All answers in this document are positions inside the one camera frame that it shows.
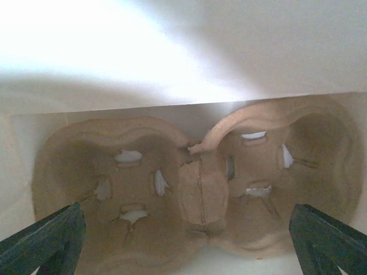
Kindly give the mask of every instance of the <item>molded fiber material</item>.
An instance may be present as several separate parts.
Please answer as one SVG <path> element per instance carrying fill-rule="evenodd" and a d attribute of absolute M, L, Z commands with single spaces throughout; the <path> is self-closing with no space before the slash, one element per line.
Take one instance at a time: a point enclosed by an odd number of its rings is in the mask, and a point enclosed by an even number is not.
<path fill-rule="evenodd" d="M 142 157 L 119 163 L 126 151 Z M 357 127 L 326 96 L 244 107 L 201 143 L 151 117 L 89 120 L 42 148 L 33 202 L 41 219 L 81 201 L 87 238 L 77 274 L 161 274 L 205 245 L 257 258 L 292 251 L 296 203 L 348 222 L 363 158 Z M 130 211 L 147 215 L 120 218 Z"/>

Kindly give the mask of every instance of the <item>dark object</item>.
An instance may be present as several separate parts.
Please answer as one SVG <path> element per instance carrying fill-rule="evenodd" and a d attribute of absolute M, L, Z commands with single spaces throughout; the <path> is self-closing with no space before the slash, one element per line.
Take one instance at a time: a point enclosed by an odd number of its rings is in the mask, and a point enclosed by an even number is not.
<path fill-rule="evenodd" d="M 296 205 L 289 225 L 304 275 L 367 274 L 367 236 L 310 205 Z"/>
<path fill-rule="evenodd" d="M 0 274 L 74 274 L 84 237 L 79 203 L 67 206 L 0 242 Z"/>

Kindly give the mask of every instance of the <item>torn hole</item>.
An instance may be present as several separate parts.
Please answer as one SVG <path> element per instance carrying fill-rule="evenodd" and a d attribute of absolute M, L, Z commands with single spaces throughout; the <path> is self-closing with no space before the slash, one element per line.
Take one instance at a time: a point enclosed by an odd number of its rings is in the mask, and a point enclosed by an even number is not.
<path fill-rule="evenodd" d="M 115 155 L 115 160 L 118 163 L 138 162 L 143 157 L 143 154 L 138 151 L 123 150 L 121 154 Z"/>
<path fill-rule="evenodd" d="M 97 199 L 100 201 L 105 201 L 112 197 L 111 183 L 108 178 L 100 177 L 97 189 L 94 192 L 97 195 Z"/>
<path fill-rule="evenodd" d="M 131 210 L 120 215 L 120 219 L 129 221 L 132 225 L 140 218 L 148 216 L 148 212 L 145 210 Z"/>
<path fill-rule="evenodd" d="M 234 164 L 232 156 L 229 156 L 229 155 L 227 156 L 226 162 L 225 162 L 225 173 L 227 175 L 228 181 L 233 179 L 233 177 L 235 176 L 235 164 Z"/>
<path fill-rule="evenodd" d="M 283 157 L 284 157 L 284 167 L 289 168 L 293 164 L 294 158 L 292 157 L 291 153 L 289 152 L 285 144 L 282 145 L 282 148 L 283 148 Z"/>
<path fill-rule="evenodd" d="M 254 197 L 267 198 L 270 195 L 272 186 L 266 188 L 247 188 L 246 194 Z"/>
<path fill-rule="evenodd" d="M 165 194 L 165 188 L 169 187 L 160 170 L 156 170 L 154 174 L 154 186 L 155 186 L 155 192 L 160 197 L 162 197 Z"/>
<path fill-rule="evenodd" d="M 244 139 L 260 139 L 265 137 L 266 131 L 264 132 L 257 132 L 257 133 L 244 133 L 242 138 Z"/>

